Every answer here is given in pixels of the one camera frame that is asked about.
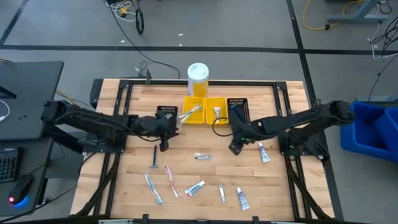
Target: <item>computer mouse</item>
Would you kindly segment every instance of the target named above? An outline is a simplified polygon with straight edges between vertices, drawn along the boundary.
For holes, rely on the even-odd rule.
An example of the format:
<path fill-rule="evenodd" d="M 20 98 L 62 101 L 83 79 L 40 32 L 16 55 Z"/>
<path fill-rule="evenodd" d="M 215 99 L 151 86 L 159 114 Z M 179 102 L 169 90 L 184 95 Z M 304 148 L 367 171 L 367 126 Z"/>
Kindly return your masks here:
<path fill-rule="evenodd" d="M 33 182 L 32 175 L 22 175 L 18 177 L 17 184 L 10 191 L 10 194 L 8 195 L 8 201 L 13 205 L 16 205 L 19 202 L 23 201 L 23 199 L 27 195 L 27 192 L 29 191 L 29 187 L 32 184 L 32 182 Z"/>

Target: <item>wooden table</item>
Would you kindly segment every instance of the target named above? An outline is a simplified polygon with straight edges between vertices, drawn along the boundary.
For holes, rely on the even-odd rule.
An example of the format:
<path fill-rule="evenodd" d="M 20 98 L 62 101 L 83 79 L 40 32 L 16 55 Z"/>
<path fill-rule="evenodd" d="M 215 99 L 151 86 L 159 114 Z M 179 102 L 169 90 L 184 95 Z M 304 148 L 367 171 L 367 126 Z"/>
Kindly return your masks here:
<path fill-rule="evenodd" d="M 113 113 L 118 84 L 118 79 L 103 81 L 98 112 Z M 303 83 L 287 82 L 287 87 L 292 112 L 307 110 Z M 183 97 L 187 95 L 185 85 L 134 85 L 128 114 L 153 116 L 159 105 L 178 106 L 181 114 Z M 267 86 L 209 86 L 209 97 L 216 96 L 247 98 L 252 120 L 277 115 L 272 88 Z M 228 127 L 217 127 L 217 130 L 230 133 Z M 129 136 L 121 156 L 111 217 L 142 218 L 142 214 L 148 213 L 149 218 L 156 219 L 252 220 L 253 216 L 258 216 L 260 220 L 293 220 L 285 161 L 280 155 L 277 139 L 263 141 L 271 158 L 266 164 L 261 162 L 257 144 L 245 146 L 242 153 L 235 156 L 228 149 L 230 141 L 230 137 L 215 135 L 207 124 L 185 124 L 180 135 L 169 141 L 170 149 L 158 153 L 159 168 L 150 169 L 155 143 Z M 209 153 L 212 158 L 196 161 L 196 152 Z M 79 211 L 97 188 L 103 157 L 103 154 L 97 154 L 83 166 L 71 213 Z M 325 213 L 333 217 L 322 163 L 313 156 L 302 156 L 302 164 L 308 191 Z M 170 188 L 164 165 L 169 165 L 175 177 L 182 193 L 179 198 L 175 198 Z M 164 201 L 162 206 L 156 204 L 146 183 L 145 170 L 149 171 Z M 206 184 L 192 198 L 187 198 L 183 191 L 201 180 Z M 220 198 L 220 184 L 224 185 L 226 203 Z M 246 195 L 249 210 L 241 210 L 236 187 Z M 301 195 L 298 190 L 296 192 L 300 215 L 304 217 Z M 104 211 L 106 194 L 101 211 Z"/>

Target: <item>blue plastic crate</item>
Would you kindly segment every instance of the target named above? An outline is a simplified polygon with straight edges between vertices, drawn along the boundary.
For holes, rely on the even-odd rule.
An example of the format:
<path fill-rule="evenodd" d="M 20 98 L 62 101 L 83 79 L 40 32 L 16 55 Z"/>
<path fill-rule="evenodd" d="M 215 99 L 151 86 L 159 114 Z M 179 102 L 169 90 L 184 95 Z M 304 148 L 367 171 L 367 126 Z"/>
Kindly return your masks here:
<path fill-rule="evenodd" d="M 341 147 L 347 151 L 397 161 L 375 125 L 383 116 L 384 108 L 355 101 L 351 109 L 355 113 L 355 120 L 341 127 Z"/>
<path fill-rule="evenodd" d="M 375 122 L 376 128 L 386 143 L 389 151 L 398 161 L 398 108 L 388 108 Z"/>

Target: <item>concrete floor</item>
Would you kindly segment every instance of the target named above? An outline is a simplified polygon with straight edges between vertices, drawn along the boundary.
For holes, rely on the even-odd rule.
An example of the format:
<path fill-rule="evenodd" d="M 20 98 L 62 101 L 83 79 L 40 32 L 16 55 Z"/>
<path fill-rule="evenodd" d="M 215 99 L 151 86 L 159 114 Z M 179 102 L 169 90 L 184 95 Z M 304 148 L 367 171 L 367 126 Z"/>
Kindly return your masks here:
<path fill-rule="evenodd" d="M 0 1 L 0 34 L 6 29 L 22 0 Z M 369 50 L 375 24 L 342 24 L 328 31 L 310 31 L 301 22 L 306 0 L 293 5 L 305 49 Z M 398 15 L 398 2 L 390 21 Z M 146 19 L 144 35 L 136 34 L 133 23 L 121 22 L 127 35 L 139 46 L 178 47 L 267 47 L 297 49 L 287 4 L 278 0 L 143 0 Z M 323 26 L 328 14 L 339 14 L 339 1 L 313 1 L 307 23 Z M 348 12 L 358 8 L 354 4 Z M 6 45 L 92 45 L 130 46 L 118 30 L 109 9 L 100 0 L 30 0 L 7 38 Z M 390 50 L 398 50 L 392 45 Z M 144 52 L 161 62 L 175 65 L 186 78 L 193 62 L 204 62 L 212 79 L 301 80 L 304 81 L 298 54 L 258 52 Z M 135 51 L 88 50 L 6 50 L 0 58 L 15 62 L 62 60 L 65 62 L 58 89 L 81 101 L 88 101 L 95 78 L 136 76 L 134 67 L 143 59 Z M 316 96 L 323 102 L 353 101 L 369 95 L 377 73 L 386 64 L 371 55 L 307 54 Z M 154 78 L 176 78 L 174 70 L 149 65 Z M 383 73 L 374 95 L 396 95 L 398 60 Z M 398 165 L 342 150 L 340 129 L 330 128 L 326 138 L 331 154 L 341 207 L 346 221 L 395 223 L 398 202 Z M 80 163 L 81 157 L 67 157 Z M 69 179 L 52 179 L 46 196 L 56 197 L 77 182 L 75 172 Z M 74 192 L 52 205 L 19 220 L 65 217 L 69 214 Z"/>

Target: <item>black keyboard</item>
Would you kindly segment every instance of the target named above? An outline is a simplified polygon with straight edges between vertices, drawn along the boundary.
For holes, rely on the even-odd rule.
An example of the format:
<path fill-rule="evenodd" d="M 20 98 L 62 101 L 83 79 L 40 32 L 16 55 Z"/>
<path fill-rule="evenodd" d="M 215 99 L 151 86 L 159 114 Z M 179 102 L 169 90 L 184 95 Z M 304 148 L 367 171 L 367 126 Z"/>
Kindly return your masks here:
<path fill-rule="evenodd" d="M 22 149 L 0 149 L 0 183 L 15 181 L 18 175 Z"/>

